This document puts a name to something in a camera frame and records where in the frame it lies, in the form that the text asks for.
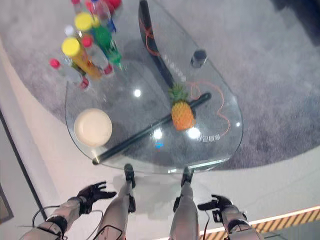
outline black glove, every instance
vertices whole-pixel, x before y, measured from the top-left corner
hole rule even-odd
[[[100,199],[111,199],[117,193],[115,191],[107,192],[101,191],[105,189],[106,181],[98,182],[96,184],[90,185],[82,189],[76,196],[78,199],[81,199],[80,204],[80,215],[89,214],[92,210],[92,205]]]

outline orange cable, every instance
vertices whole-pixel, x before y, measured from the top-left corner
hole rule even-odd
[[[150,49],[149,45],[148,45],[148,38],[151,39],[155,39],[154,35],[151,33],[152,32],[152,27],[149,27],[148,29],[146,29],[145,25],[143,24],[143,22],[141,21],[141,19],[139,18],[139,23],[140,26],[143,27],[144,33],[145,33],[145,46],[147,51],[152,54],[153,56],[161,56],[160,53],[158,51],[153,51]]]
[[[220,118],[223,118],[224,120],[226,120],[227,121],[227,123],[228,123],[228,128],[224,131],[224,133],[222,133],[222,134],[220,134],[220,136],[222,137],[222,136],[224,136],[224,135],[226,135],[227,134],[227,132],[229,131],[229,129],[230,129],[230,120],[225,116],[225,115],[223,115],[223,114],[221,114],[220,113],[220,111],[222,110],[222,108],[224,107],[224,104],[225,104],[225,97],[224,97],[224,94],[223,94],[223,92],[221,91],[221,89],[218,87],[218,86],[216,86],[216,85],[214,85],[214,84],[212,84],[212,83],[210,83],[210,82],[208,82],[208,81],[194,81],[194,82],[187,82],[187,84],[190,84],[191,86],[190,86],[190,96],[191,96],[191,98],[193,98],[194,100],[197,100],[197,99],[199,99],[199,97],[200,97],[200,95],[201,95],[201,91],[200,91],[200,88],[199,88],[199,85],[198,84],[204,84],[204,85],[209,85],[209,86],[211,86],[212,88],[214,88],[216,91],[218,91],[219,92],[219,94],[220,94],[220,96],[221,96],[221,99],[222,99],[222,104],[221,104],[221,107],[218,109],[218,111],[217,111],[217,115],[220,117]],[[196,87],[196,89],[197,89],[197,91],[198,91],[198,97],[194,97],[194,94],[193,94],[193,87]]]

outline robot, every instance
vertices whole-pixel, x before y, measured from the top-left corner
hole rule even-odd
[[[125,240],[128,214],[136,211],[133,189],[136,186],[135,172],[131,164],[124,166],[125,183],[118,196],[107,207],[97,229],[94,240]],[[212,200],[199,204],[193,201],[191,181],[194,171],[187,167],[181,179],[181,192],[173,206],[174,217],[170,240],[198,240],[198,210],[212,210],[216,223],[222,223],[228,234],[226,240],[263,240],[253,229],[244,213],[232,202],[220,195],[212,194]],[[82,189],[77,196],[61,204],[49,218],[21,237],[21,240],[63,240],[65,233],[82,214],[89,214],[93,204],[101,199],[110,199],[116,192],[103,191],[106,182],[99,182]]]

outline gray carpet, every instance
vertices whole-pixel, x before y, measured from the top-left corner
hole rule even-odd
[[[320,52],[312,28],[317,21],[306,28],[308,11],[297,14],[294,5],[279,10],[270,0],[159,2],[207,50],[237,96],[243,140],[222,168],[262,166],[320,144]],[[48,59],[73,16],[68,0],[11,0],[0,9],[0,35],[12,65],[62,121],[66,82],[56,78]]]

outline glass tabletop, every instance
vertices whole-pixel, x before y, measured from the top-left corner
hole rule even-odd
[[[209,60],[201,68],[191,66],[199,47],[175,19],[155,1],[149,0],[148,8],[152,28],[138,14],[138,0],[123,3],[114,36],[122,66],[113,76],[91,81],[85,91],[68,84],[70,136],[94,164],[122,169],[131,163],[135,171],[148,173],[214,168],[229,160],[242,140],[237,99]],[[175,130],[171,121],[172,81],[184,85],[193,106],[196,124],[186,131]],[[112,135],[100,147],[82,144],[74,132],[77,116],[90,108],[104,111],[112,122]]]

